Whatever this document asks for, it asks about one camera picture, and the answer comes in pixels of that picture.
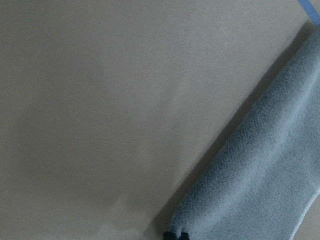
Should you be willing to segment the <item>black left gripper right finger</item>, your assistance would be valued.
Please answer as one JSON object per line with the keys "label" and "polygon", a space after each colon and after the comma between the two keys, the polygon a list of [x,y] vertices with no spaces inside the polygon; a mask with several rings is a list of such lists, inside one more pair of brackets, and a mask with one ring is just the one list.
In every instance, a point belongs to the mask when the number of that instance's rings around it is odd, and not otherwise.
{"label": "black left gripper right finger", "polygon": [[186,232],[182,232],[179,240],[189,240],[189,234]]}

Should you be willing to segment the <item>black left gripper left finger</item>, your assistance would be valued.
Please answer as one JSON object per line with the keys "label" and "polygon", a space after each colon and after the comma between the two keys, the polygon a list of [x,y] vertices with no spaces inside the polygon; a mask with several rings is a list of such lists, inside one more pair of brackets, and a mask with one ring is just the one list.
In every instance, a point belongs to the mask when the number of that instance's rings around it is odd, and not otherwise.
{"label": "black left gripper left finger", "polygon": [[163,234],[164,240],[177,240],[177,235],[173,232],[167,231]]}

